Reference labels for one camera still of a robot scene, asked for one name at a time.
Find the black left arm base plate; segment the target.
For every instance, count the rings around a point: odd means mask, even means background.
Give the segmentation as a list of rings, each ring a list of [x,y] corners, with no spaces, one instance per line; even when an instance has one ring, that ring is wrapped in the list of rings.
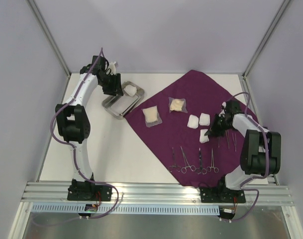
[[[105,185],[96,185],[88,181],[72,180],[68,188],[68,201],[102,201],[111,200],[112,188]]]

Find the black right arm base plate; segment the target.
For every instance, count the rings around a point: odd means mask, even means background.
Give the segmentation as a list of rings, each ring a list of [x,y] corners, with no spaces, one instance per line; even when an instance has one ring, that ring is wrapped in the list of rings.
[[[202,203],[246,203],[244,191],[218,187],[199,187]]]

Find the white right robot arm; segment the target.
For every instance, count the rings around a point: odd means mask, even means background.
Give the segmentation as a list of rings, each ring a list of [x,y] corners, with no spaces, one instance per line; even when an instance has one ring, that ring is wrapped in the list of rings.
[[[234,196],[234,191],[241,190],[252,180],[279,173],[282,139],[278,132],[262,127],[246,110],[242,111],[239,101],[229,100],[221,108],[222,112],[214,116],[205,136],[220,137],[234,129],[244,137],[239,166],[224,175],[217,185],[218,199],[227,202]]]

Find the clear packet beige gauze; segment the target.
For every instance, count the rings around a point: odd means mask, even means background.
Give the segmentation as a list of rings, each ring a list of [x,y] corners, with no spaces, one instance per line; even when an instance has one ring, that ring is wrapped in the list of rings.
[[[157,106],[142,109],[147,127],[153,127],[162,123]]]
[[[176,99],[169,97],[169,112],[182,112],[187,113],[186,99]]]

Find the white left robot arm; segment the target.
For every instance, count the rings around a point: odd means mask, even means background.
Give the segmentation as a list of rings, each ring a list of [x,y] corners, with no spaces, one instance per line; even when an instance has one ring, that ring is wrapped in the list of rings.
[[[56,121],[60,140],[51,129],[52,137],[59,143],[71,147],[74,165],[73,179],[88,181],[79,187],[79,194],[86,200],[96,195],[94,173],[90,167],[87,139],[91,123],[86,112],[88,101],[98,87],[108,96],[123,96],[121,75],[116,73],[116,62],[109,62],[103,53],[94,55],[92,62],[80,70],[80,78],[71,94],[63,104],[58,104],[52,120]]]

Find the white gauze pad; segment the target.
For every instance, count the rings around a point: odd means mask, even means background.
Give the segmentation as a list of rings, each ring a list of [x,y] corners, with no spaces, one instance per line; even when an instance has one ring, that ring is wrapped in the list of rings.
[[[137,88],[131,84],[127,85],[125,88],[124,88],[124,91],[131,97],[133,97],[136,92],[137,92]]]
[[[200,130],[200,139],[199,139],[200,143],[209,142],[209,137],[208,137],[208,135],[206,135],[207,131],[208,131],[208,129],[201,129]]]
[[[197,129],[199,126],[199,118],[195,115],[190,115],[187,127],[192,128],[192,129]]]
[[[199,125],[209,126],[210,125],[210,115],[201,113],[200,118],[199,118]]]

